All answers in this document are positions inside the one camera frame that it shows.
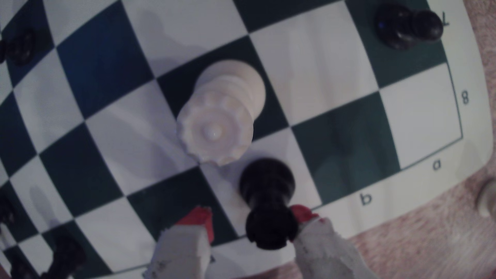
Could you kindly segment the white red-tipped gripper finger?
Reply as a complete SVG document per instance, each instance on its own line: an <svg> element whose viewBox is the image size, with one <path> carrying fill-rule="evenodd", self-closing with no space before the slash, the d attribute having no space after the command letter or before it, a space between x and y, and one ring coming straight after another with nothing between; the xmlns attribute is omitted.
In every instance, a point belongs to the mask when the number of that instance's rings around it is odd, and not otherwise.
<svg viewBox="0 0 496 279"><path fill-rule="evenodd" d="M214 241L213 213L195 207L161 232L144 278L205 278Z"/></svg>
<svg viewBox="0 0 496 279"><path fill-rule="evenodd" d="M328 217L303 205L292 205L298 223L292 243L303 278L378 278L351 241L343 238Z"/></svg>

